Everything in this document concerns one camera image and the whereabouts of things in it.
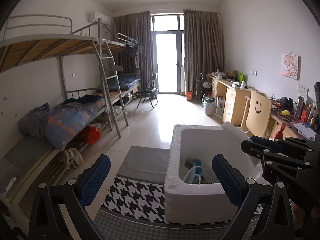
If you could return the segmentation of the person right hand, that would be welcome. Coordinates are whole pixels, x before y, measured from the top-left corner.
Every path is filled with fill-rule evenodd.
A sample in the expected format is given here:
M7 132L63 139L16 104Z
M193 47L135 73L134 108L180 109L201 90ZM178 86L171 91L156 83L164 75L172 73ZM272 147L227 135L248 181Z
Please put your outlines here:
M291 204L291 211L295 230L298 230L303 226L303 219L306 215L312 216L313 213L313 210L311 210L309 213L305 213L305 211L295 203Z

